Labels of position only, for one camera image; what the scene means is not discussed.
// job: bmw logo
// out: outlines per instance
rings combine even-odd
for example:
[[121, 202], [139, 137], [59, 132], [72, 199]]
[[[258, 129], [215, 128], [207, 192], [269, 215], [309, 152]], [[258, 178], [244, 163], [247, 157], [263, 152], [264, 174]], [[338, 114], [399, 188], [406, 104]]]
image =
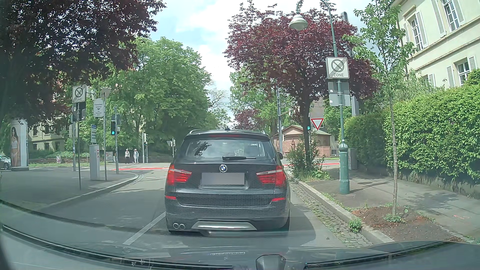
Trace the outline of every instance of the bmw logo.
[[220, 172], [226, 172], [227, 166], [225, 164], [220, 165]]

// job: parked car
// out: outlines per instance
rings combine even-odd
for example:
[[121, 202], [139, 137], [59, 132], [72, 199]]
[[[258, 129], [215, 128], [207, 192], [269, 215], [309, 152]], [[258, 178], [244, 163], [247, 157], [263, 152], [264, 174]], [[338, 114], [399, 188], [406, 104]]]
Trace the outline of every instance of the parked car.
[[9, 170], [11, 167], [12, 167], [12, 160], [5, 155], [0, 155], [0, 168]]
[[281, 159], [265, 133], [190, 132], [167, 174], [168, 230], [288, 230], [290, 189]]

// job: red pavement marking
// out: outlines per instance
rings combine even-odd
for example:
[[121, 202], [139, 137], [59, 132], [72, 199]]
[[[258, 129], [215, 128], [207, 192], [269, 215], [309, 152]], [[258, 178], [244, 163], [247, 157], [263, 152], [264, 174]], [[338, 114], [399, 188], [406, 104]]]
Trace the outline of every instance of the red pavement marking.
[[325, 166], [325, 165], [340, 165], [339, 162], [336, 162], [336, 163], [322, 163], [322, 166]]
[[119, 171], [151, 171], [151, 170], [166, 170], [168, 167], [158, 167], [158, 168], [121, 168]]

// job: car roof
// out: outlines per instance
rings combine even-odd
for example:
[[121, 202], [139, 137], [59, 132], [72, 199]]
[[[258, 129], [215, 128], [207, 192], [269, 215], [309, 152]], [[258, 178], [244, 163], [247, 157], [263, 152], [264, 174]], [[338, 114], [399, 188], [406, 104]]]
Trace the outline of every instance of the car roof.
[[198, 130], [194, 129], [187, 134], [189, 135], [204, 135], [204, 134], [245, 134], [245, 135], [260, 135], [270, 137], [265, 132], [255, 130], [243, 130], [243, 129], [215, 129], [215, 130]]

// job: building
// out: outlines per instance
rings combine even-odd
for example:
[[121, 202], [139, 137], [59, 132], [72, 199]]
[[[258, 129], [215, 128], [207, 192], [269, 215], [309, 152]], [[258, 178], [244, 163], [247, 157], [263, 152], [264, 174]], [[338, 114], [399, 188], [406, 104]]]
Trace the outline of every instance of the building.
[[52, 126], [41, 124], [28, 132], [29, 148], [33, 150], [65, 151], [65, 139]]
[[[287, 128], [282, 129], [282, 135], [284, 137], [282, 143], [282, 148], [284, 153], [289, 153], [290, 149], [296, 148], [300, 136], [303, 135], [303, 129], [299, 125], [291, 125]], [[330, 137], [331, 135], [325, 131], [319, 130], [316, 131], [316, 140], [317, 148], [320, 151], [320, 155], [325, 155], [327, 158], [331, 157], [332, 148], [330, 146]], [[280, 149], [278, 143], [278, 133], [272, 136], [272, 140], [275, 148]]]
[[400, 27], [418, 51], [408, 61], [434, 86], [460, 86], [478, 67], [479, 0], [393, 0], [401, 5]]

